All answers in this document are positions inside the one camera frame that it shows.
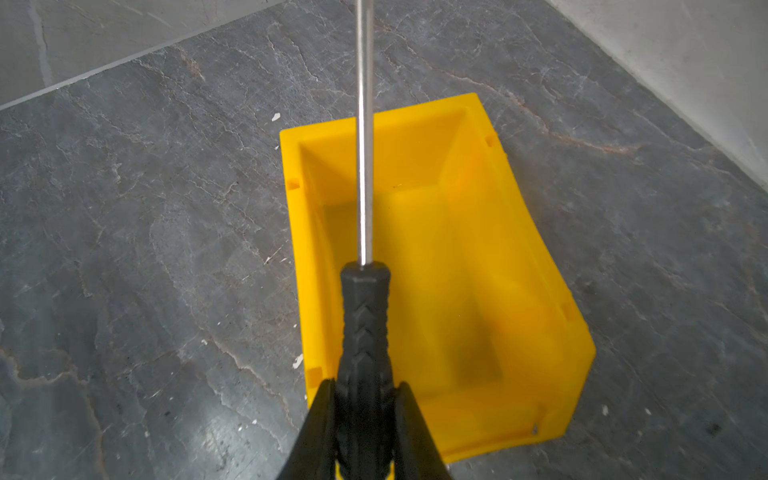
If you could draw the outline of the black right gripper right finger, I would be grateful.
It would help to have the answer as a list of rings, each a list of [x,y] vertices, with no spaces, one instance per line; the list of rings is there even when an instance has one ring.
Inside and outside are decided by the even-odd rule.
[[[394,422],[394,479],[452,480],[407,382],[397,388]]]

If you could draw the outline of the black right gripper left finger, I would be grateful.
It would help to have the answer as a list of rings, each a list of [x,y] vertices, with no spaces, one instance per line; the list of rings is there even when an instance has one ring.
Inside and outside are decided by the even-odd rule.
[[[319,385],[307,417],[278,480],[331,480],[336,478],[335,381]]]

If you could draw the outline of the black handled screwdriver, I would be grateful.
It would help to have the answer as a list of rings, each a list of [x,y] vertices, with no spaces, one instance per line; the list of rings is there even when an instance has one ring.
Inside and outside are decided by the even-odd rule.
[[[388,355],[390,272],[374,261],[374,3],[356,3],[358,260],[344,266],[342,356],[336,382],[338,464],[345,479],[384,479],[393,456]]]

